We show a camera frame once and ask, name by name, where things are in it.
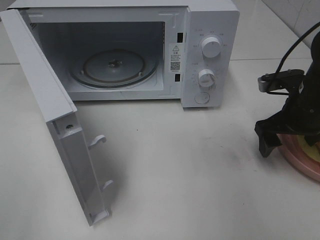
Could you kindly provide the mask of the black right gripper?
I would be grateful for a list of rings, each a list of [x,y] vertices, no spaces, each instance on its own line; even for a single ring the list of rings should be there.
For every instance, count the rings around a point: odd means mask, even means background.
[[[258,149],[267,158],[282,145],[277,134],[301,135],[313,146],[320,141],[320,76],[304,75],[297,90],[287,95],[282,109],[271,117],[259,120],[254,128]]]

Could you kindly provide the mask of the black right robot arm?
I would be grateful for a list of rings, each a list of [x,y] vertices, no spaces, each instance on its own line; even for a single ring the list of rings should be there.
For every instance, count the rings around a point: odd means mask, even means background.
[[[320,140],[320,36],[311,44],[312,63],[307,72],[301,69],[279,71],[258,78],[263,93],[287,96],[282,109],[256,122],[254,130],[259,151],[266,158],[282,145],[279,134],[304,136],[313,146]]]

